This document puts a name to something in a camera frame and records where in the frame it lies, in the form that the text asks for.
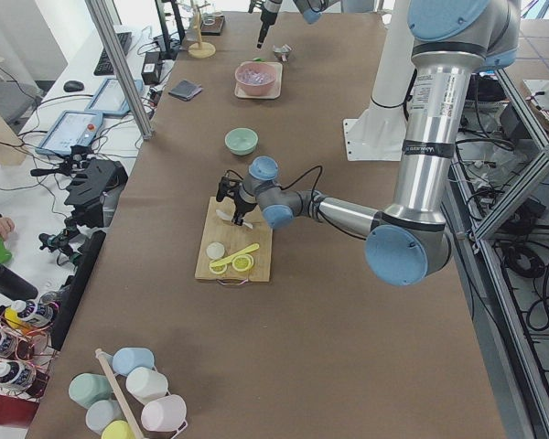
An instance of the computer mouse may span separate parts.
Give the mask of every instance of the computer mouse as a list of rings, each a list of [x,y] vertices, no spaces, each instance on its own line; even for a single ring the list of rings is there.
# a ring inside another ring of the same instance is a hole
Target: computer mouse
[[[73,93],[75,91],[82,91],[85,89],[85,86],[83,85],[83,82],[80,82],[78,80],[68,80],[63,85],[63,90],[67,93]]]

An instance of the keyboard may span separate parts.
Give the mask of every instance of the keyboard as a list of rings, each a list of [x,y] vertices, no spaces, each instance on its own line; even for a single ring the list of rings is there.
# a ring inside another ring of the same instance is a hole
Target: keyboard
[[[132,42],[132,32],[121,32],[116,34],[116,36],[118,36],[124,54],[127,55],[128,50],[130,50],[130,43]],[[110,62],[106,49],[102,50],[100,60],[98,61],[98,65],[95,67],[93,74],[95,76],[113,75],[112,62]]]

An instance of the blue framed tablet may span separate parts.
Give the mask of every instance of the blue framed tablet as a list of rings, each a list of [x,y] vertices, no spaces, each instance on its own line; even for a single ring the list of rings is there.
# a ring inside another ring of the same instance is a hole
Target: blue framed tablet
[[[100,112],[67,110],[51,126],[35,151],[42,155],[69,155],[75,145],[90,146],[102,123]]]
[[[135,87],[140,94],[145,87],[142,80],[134,80]],[[116,78],[106,78],[98,90],[93,94],[86,112],[100,112],[104,116],[123,117],[128,114],[130,107],[124,96],[122,86]]]

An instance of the wooden cutting board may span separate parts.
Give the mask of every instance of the wooden cutting board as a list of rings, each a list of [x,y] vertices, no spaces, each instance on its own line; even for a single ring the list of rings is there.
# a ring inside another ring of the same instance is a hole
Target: wooden cutting board
[[[271,275],[271,250],[273,248],[273,231],[264,221],[261,211],[256,208],[246,214],[244,220],[253,224],[253,229],[246,226],[236,226],[231,222],[218,217],[216,209],[227,213],[230,218],[234,213],[234,203],[231,199],[225,198],[222,203],[216,201],[215,197],[210,198],[208,213],[205,217],[203,236],[199,245],[198,264],[195,268],[195,278],[204,281],[216,279],[245,280],[252,282],[268,282]],[[213,274],[210,271],[210,258],[205,249],[212,242],[221,242],[226,248],[225,256],[255,242],[260,244],[260,249],[250,253],[254,257],[254,267],[250,272],[238,273],[232,267],[224,274]]]

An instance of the green bowl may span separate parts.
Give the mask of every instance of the green bowl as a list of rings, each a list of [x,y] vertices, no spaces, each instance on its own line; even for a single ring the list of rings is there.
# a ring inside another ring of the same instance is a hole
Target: green bowl
[[[226,146],[232,154],[248,155],[257,144],[258,134],[250,128],[235,128],[226,134]]]

